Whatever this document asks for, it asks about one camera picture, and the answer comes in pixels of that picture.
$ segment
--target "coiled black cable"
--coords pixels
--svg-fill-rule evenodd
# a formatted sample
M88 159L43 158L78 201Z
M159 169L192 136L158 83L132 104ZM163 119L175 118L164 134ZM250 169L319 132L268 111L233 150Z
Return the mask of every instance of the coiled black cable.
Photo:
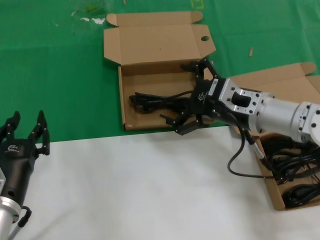
M320 195L320 184L299 184L282 195L283 202L287 208L296 208L307 204Z
M149 114L158 109L170 109L176 113L181 113L190 107L190 98L181 97L191 94L193 91L184 91L173 96L157 96L136 92L129 96L135 109L143 114Z
M311 177L320 171L320 147L312 142L299 143L278 136L264 141L262 146L266 156L262 163L272 171L278 184Z

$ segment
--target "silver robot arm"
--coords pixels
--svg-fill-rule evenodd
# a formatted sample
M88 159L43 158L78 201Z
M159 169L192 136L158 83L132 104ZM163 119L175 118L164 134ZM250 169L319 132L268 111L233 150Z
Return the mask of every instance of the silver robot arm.
M219 101L252 132L273 132L299 143L320 145L319 104L285 101L268 92L242 89L230 78L225 80Z
M241 88L231 78L221 77L206 58L181 67L195 73L189 109L177 118L160 115L176 133L184 135L205 127L203 118L209 117L230 125L237 122L243 130L273 132L299 143L311 141L320 145L319 104L276 99L269 92ZM205 69L210 71L212 79L206 79ZM196 120L187 123L192 116Z

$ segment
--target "small wood chip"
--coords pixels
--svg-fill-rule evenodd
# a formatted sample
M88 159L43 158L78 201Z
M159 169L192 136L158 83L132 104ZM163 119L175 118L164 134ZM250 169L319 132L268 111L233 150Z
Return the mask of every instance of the small wood chip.
M254 48L253 47L251 47L251 49L250 49L250 53L249 53L249 57L252 57L252 54L254 53Z

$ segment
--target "hole in box flap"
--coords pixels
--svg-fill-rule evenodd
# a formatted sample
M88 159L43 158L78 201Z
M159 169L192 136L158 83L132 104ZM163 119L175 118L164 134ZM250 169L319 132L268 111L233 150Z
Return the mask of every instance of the hole in box flap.
M208 37L208 36L201 37L201 41L204 41L204 42L208 41L209 39L210 39L210 37Z

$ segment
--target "open cardboard box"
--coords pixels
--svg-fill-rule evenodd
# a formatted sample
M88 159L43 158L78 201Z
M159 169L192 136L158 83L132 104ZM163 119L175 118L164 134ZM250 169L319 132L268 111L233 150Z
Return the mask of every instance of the open cardboard box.
M304 62L242 74L231 77L231 79L241 88L273 93L276 98L282 100L297 103L312 102L320 104L320 76L306 76L313 73L315 70L316 66L313 63ZM263 153L263 141L277 135L270 132L252 134L259 136L257 144ZM272 176L272 173L259 159L258 164L261 173L264 176ZM295 185L315 184L315 181L311 177L306 177L295 179L292 182L287 182L282 185L277 185L274 179L266 179L265 183L274 208L276 210L292 210L295 208L287 209L285 207L282 194ZM320 205L320 196L297 208L306 208L317 205Z
M120 64L119 87L124 129L168 128L160 117L174 117L170 110L137 113L129 100L135 92L171 96L193 90L193 72L181 64L200 60L216 48L200 11L108 14L104 30L104 57Z

